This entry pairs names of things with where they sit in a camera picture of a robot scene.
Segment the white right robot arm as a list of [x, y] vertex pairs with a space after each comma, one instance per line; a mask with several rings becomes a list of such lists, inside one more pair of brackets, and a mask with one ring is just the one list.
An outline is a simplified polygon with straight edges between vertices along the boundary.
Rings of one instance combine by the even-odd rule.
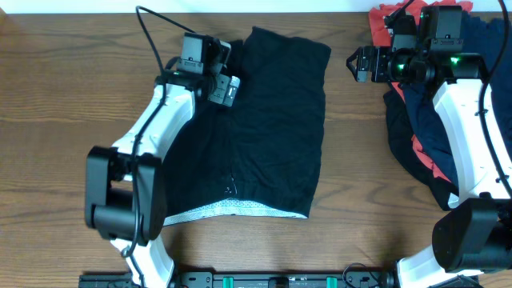
[[384, 287], [447, 287], [511, 268], [511, 160], [498, 128], [482, 56], [362, 46], [346, 60], [358, 82], [424, 83], [449, 140], [458, 195], [430, 246], [397, 261]]

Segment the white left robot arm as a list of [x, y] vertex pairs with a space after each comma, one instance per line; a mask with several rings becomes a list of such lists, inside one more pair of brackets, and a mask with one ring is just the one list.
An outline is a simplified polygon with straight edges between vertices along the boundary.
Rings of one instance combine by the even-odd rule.
[[85, 221], [119, 250], [138, 287], [168, 287], [174, 261], [160, 233], [167, 213], [162, 162], [195, 103], [206, 99], [231, 106], [239, 78], [212, 78], [168, 70], [157, 78], [153, 97], [129, 131], [110, 147], [86, 157]]

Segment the black shorts white waistband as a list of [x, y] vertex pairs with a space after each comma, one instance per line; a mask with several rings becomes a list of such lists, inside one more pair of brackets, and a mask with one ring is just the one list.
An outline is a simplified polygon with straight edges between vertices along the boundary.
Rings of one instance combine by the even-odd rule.
[[170, 226], [217, 216], [306, 219], [318, 186], [331, 49], [253, 28], [235, 40], [232, 106], [200, 102], [165, 161]]

